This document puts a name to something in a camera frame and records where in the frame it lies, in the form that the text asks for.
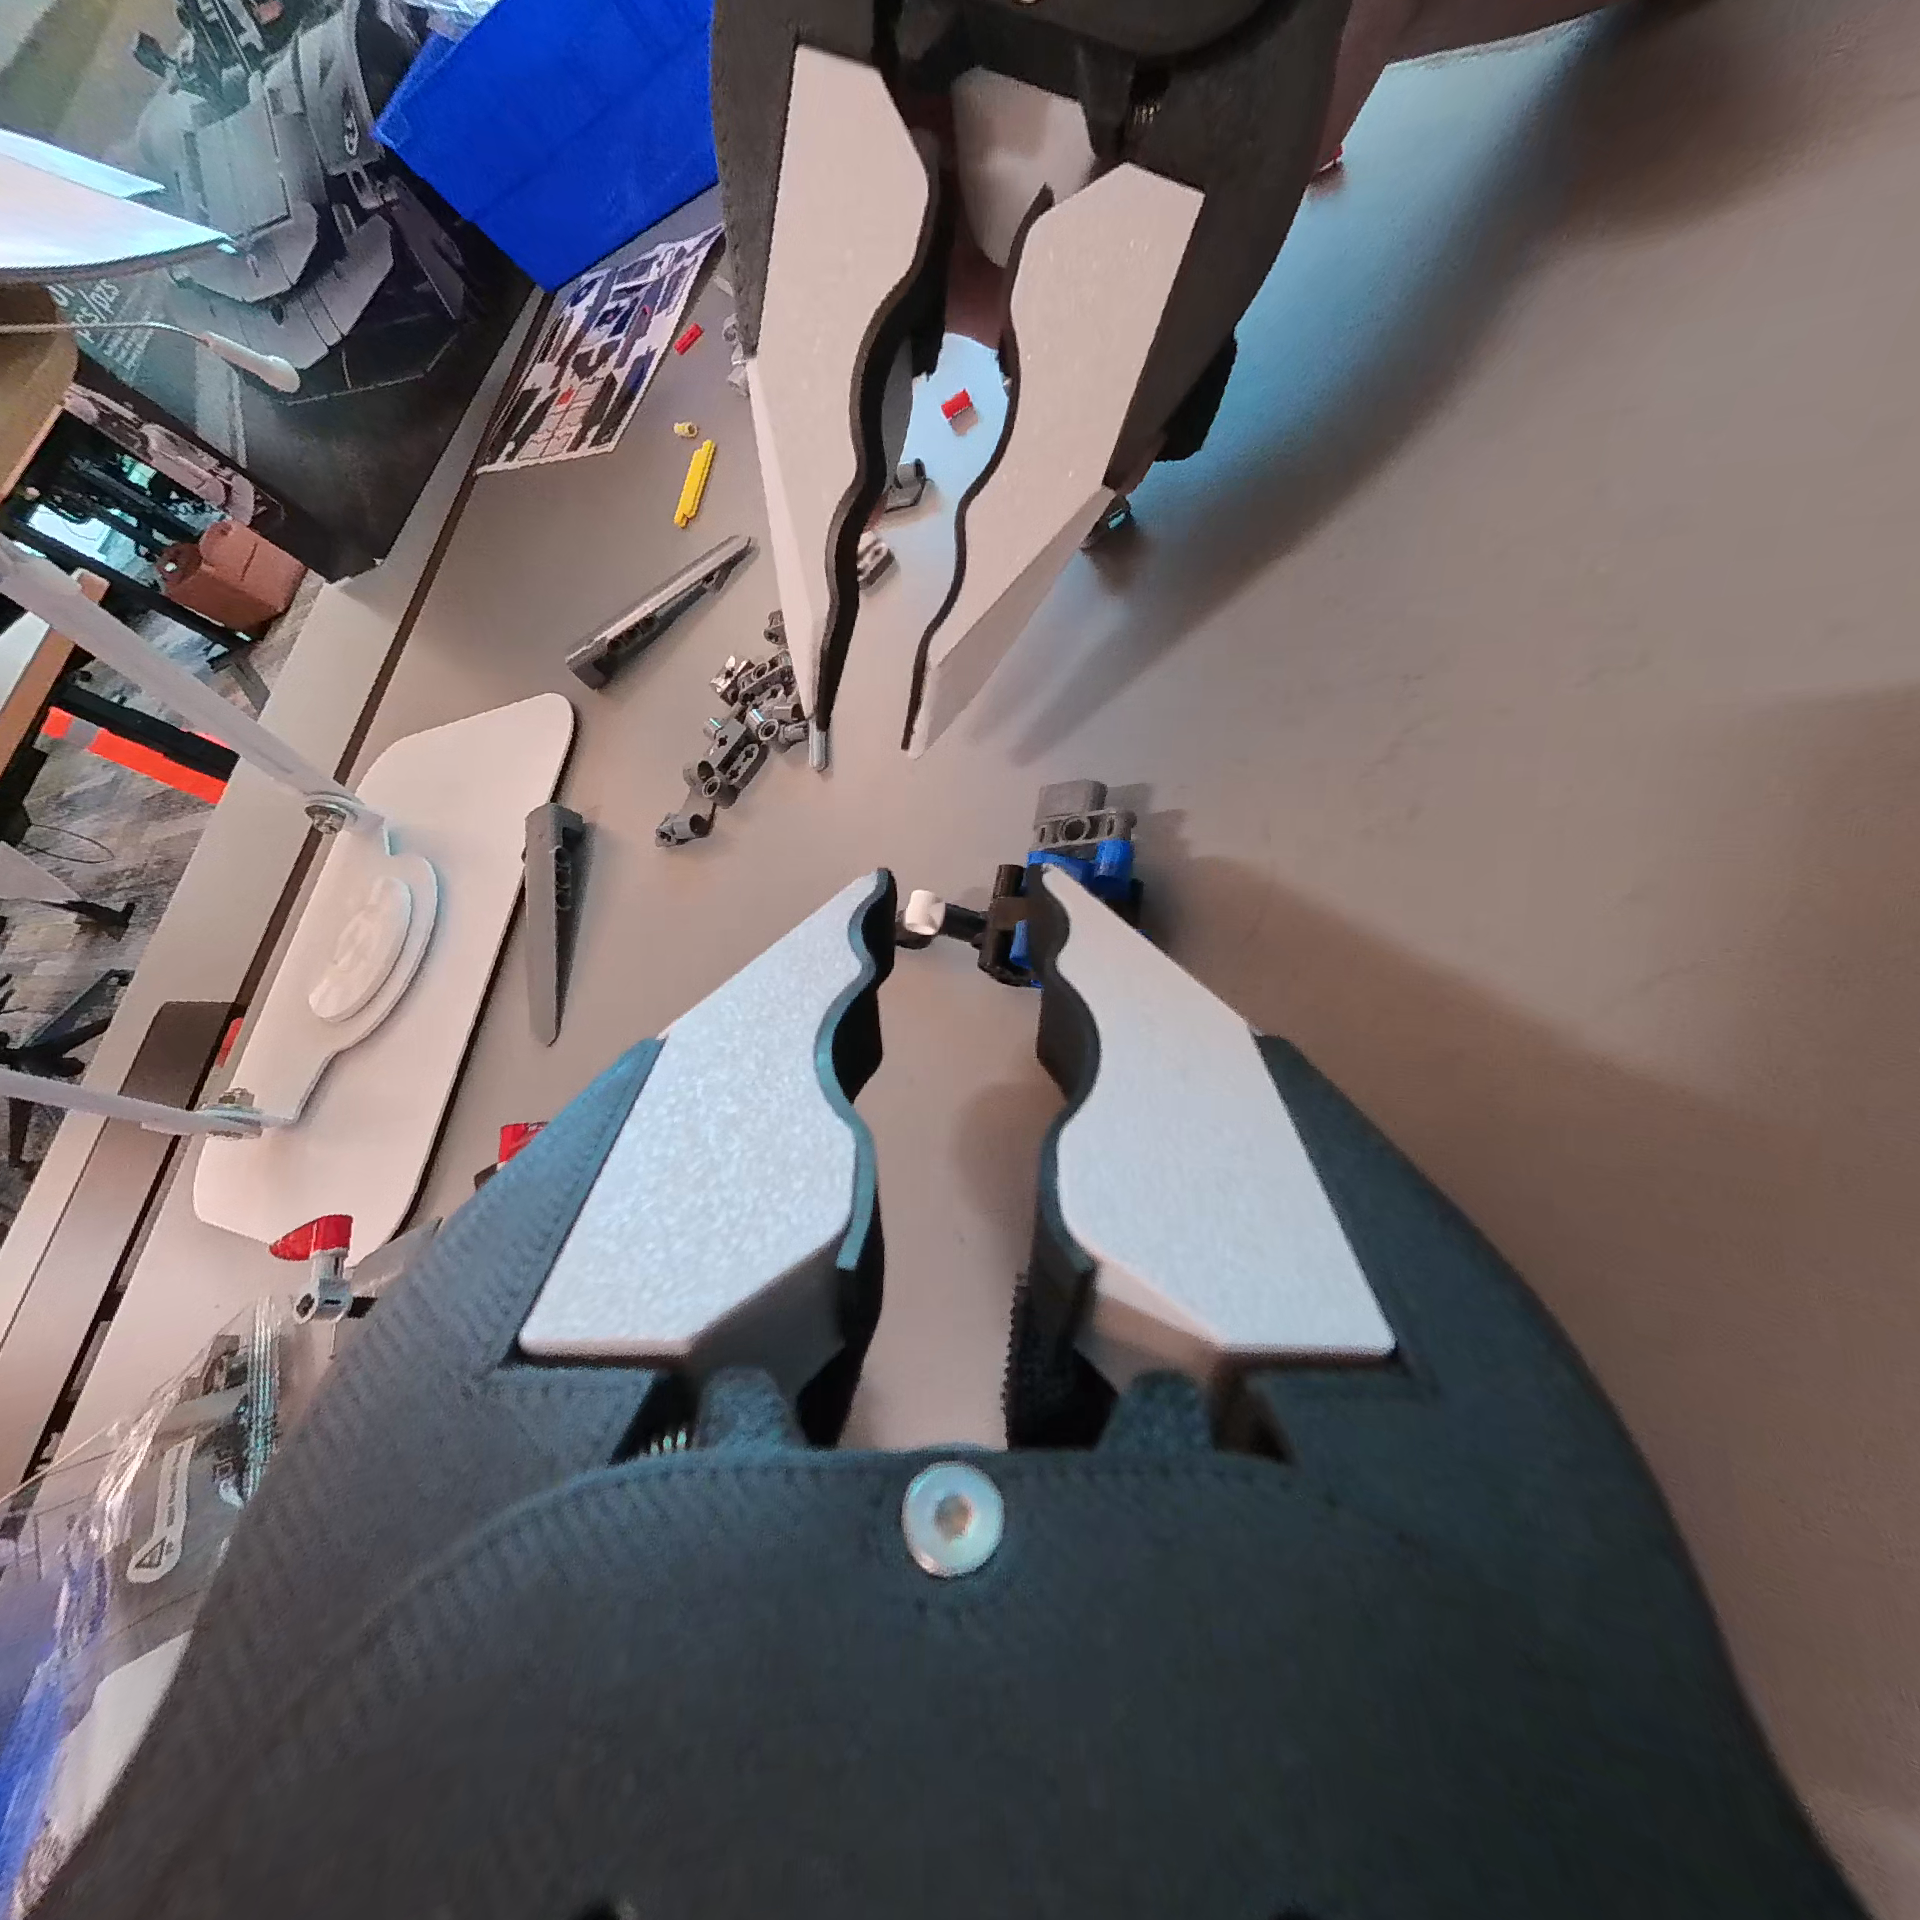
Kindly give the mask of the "lego sticker sheet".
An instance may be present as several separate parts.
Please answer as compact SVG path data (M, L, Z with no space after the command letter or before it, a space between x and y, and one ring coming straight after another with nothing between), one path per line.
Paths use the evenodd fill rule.
M476 464L510 472L613 451L687 324L693 288L724 229L624 247L552 294Z

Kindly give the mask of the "clear plastic parts bag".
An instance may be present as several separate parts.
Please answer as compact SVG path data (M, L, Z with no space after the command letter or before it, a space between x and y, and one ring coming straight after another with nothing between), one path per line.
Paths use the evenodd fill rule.
M28 1915L146 1735L280 1431L255 1303L124 1422L4 1495L2 1915Z

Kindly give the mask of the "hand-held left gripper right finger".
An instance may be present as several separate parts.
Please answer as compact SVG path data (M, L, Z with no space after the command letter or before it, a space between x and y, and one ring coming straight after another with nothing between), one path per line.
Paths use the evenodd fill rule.
M1143 1375L1208 1405L1398 1342L1261 1037L1077 878L1026 891L1037 1055L1063 1097L1026 1261L1026 1437L1090 1441Z

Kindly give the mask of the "white flat stand board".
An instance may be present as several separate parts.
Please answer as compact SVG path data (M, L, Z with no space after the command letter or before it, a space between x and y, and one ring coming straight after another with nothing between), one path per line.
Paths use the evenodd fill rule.
M363 773L376 832L331 838L247 1017L230 1088L263 1129L203 1142L203 1225L266 1244L347 1216L355 1256L399 1231L571 739L568 699L542 693L405 735Z

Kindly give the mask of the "blue black lego assembly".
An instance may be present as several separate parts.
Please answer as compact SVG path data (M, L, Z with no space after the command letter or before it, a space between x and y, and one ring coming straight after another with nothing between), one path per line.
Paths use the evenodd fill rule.
M998 985L1036 990L1040 973L1026 932L1026 884L1043 870L1079 879L1092 899L1139 927L1146 888L1136 876L1136 851L1127 836L1108 835L1080 846L1030 847L1022 862L1000 862L983 907L928 888L911 891L895 911L895 945L920 951L940 939L963 944L974 951L980 973Z

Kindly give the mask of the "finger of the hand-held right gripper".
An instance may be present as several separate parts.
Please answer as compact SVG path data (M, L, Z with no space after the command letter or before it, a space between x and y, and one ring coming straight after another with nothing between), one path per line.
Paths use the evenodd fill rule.
M883 72L800 46L790 67L749 403L784 638L832 725L879 493L904 299L928 265L936 160Z
M1110 507L1108 465L1204 197L1125 163L1037 197L1011 267L1014 387L998 446L956 515L950 589L908 691L903 750L972 705Z

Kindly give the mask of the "person's right hand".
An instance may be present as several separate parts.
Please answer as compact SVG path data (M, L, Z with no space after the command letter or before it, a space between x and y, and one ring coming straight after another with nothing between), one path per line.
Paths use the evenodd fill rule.
M944 334L984 344L1003 360L1007 326L1007 270L994 262L970 231L958 231L947 257Z

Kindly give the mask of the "grey lego connector block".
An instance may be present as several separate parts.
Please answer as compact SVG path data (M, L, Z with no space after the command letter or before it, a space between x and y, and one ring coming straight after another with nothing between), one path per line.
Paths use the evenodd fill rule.
M1127 791L1090 776L1045 784L1037 793L1029 846L1034 851L1096 847L1107 841L1128 844L1136 835L1136 808Z

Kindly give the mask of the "lego set box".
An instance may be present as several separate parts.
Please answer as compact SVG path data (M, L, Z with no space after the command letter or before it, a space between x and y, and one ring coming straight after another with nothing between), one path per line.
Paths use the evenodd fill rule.
M390 553L530 292L376 121L464 5L4 1L2 119L219 247L50 285L106 423L341 580Z

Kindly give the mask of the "blue plastic storage bin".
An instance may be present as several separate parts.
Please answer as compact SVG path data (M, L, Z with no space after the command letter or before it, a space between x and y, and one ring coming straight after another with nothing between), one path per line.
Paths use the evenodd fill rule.
M711 1L500 1L374 137L547 292L715 185Z

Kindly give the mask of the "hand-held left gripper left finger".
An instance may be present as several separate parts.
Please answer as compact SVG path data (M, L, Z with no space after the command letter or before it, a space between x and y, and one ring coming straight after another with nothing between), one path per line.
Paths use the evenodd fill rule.
M640 1047L640 1080L519 1331L551 1363L758 1369L835 1447L879 1319L872 1134L895 878L856 876Z

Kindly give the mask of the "lego technic car chassis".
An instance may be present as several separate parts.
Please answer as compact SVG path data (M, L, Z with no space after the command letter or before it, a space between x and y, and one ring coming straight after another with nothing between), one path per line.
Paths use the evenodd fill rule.
M339 1326L366 1316L383 1287L420 1256L438 1229L442 1220L429 1219L360 1260L351 1260L347 1214L315 1216L280 1233L272 1241L269 1255L301 1269L301 1284L292 1295L294 1323Z

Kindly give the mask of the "pile of grey lego connectors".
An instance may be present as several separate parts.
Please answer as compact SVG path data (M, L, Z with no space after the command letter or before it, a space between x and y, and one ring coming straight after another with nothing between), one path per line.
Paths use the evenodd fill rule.
M656 824L658 847L704 841L768 759L808 743L808 718L780 607L765 616L758 648L730 655L711 677L711 695L718 705L704 721L704 750L682 767L686 795Z

